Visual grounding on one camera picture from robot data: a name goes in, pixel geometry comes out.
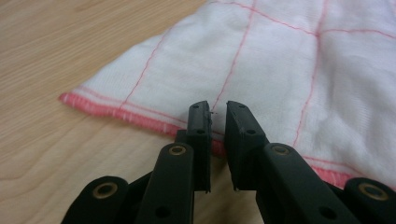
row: towel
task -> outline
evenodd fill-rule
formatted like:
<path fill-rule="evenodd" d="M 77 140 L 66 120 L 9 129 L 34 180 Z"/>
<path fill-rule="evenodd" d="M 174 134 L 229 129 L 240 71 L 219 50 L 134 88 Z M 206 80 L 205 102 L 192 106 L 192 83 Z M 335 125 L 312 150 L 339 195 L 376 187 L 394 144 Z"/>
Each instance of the towel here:
<path fill-rule="evenodd" d="M 60 99 L 172 135 L 207 100 L 220 156 L 226 103 L 240 102 L 323 180 L 396 189 L 395 12 L 394 0 L 208 1 Z"/>

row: white fabric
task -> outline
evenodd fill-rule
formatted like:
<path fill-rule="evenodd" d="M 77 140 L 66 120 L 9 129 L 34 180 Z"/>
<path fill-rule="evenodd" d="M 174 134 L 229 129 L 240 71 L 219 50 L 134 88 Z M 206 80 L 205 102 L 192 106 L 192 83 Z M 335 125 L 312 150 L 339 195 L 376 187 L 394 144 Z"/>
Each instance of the white fabric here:
<path fill-rule="evenodd" d="M 207 100 L 219 141 L 226 102 L 237 101 L 323 179 L 367 176 L 395 189 L 395 6 L 209 1 L 61 99 L 170 134 L 186 127 L 189 105 Z"/>

